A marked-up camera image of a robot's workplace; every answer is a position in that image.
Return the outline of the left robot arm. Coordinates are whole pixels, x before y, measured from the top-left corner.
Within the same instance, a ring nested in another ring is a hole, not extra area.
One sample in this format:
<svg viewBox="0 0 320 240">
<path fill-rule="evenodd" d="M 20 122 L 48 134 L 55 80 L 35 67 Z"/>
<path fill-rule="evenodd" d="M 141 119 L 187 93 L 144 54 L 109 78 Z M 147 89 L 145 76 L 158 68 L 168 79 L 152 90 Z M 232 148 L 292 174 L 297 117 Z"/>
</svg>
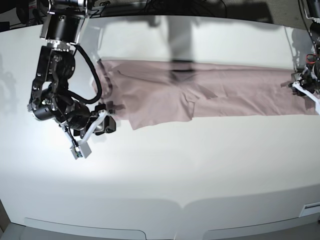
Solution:
<svg viewBox="0 0 320 240">
<path fill-rule="evenodd" d="M 295 95 L 308 97 L 314 102 L 315 112 L 320 113 L 320 2 L 303 0 L 298 2 L 299 13 L 303 25 L 311 41 L 311 53 L 305 55 L 305 65 L 291 74 L 292 82 L 288 87 Z"/>
</svg>

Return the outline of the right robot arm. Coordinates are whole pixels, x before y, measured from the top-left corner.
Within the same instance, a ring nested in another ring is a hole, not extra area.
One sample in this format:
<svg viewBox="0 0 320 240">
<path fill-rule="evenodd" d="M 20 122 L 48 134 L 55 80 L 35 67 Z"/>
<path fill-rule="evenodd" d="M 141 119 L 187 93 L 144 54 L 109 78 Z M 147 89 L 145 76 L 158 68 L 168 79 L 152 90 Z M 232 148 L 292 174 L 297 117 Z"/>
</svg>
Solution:
<svg viewBox="0 0 320 240">
<path fill-rule="evenodd" d="M 41 47 L 27 109 L 38 121 L 53 119 L 68 137 L 75 159 L 91 154 L 88 140 L 116 131 L 114 110 L 100 102 L 103 89 L 94 64 L 80 45 L 81 33 L 92 16 L 92 0 L 50 0 L 40 38 Z M 76 67 L 75 54 L 87 63 L 96 95 L 86 99 L 69 90 Z"/>
</svg>

